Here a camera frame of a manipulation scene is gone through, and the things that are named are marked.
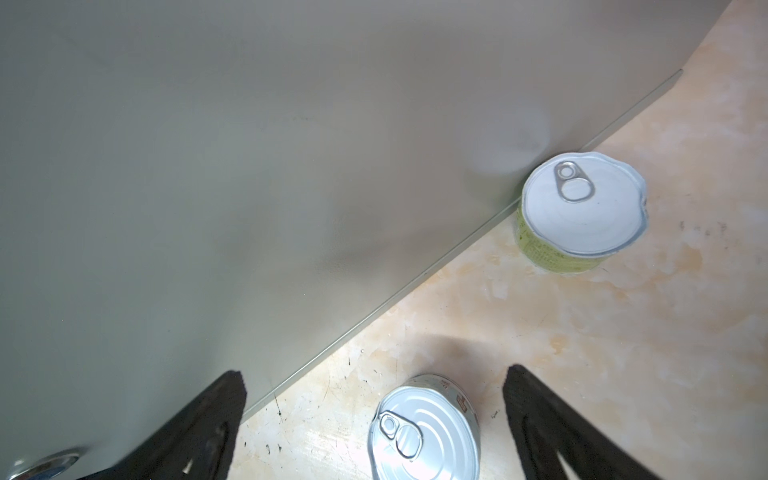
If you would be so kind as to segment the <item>grey teal can front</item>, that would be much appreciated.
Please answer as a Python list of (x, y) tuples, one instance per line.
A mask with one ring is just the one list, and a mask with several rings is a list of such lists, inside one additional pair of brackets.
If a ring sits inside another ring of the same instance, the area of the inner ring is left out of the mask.
[(370, 423), (374, 479), (477, 479), (480, 428), (475, 409), (452, 380), (415, 376), (382, 398)]

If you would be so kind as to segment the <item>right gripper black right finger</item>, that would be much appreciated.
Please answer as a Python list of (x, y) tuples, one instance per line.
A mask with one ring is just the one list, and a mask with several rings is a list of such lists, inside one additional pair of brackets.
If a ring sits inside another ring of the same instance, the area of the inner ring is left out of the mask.
[(655, 479), (639, 463), (520, 364), (502, 388), (508, 425), (527, 479)]

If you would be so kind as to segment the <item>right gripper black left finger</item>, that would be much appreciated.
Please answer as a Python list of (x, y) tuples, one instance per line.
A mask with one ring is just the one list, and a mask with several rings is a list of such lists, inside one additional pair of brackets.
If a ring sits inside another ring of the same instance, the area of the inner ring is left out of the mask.
[(225, 479), (237, 444), (247, 392), (229, 370), (114, 466), (91, 479)]

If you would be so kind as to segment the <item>green labelled can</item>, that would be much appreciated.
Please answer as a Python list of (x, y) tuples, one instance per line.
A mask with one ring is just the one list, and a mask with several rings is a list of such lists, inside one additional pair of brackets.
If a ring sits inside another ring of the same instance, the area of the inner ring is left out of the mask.
[(523, 185), (517, 245), (547, 271), (586, 272), (642, 237), (646, 202), (645, 179), (629, 164), (599, 152), (560, 154)]

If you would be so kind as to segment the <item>grey metal cabinet box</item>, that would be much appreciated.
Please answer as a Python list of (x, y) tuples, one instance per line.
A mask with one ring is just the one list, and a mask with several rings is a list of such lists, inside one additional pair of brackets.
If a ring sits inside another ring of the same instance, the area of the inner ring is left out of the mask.
[(5, 1), (1, 475), (256, 409), (676, 81), (723, 1)]

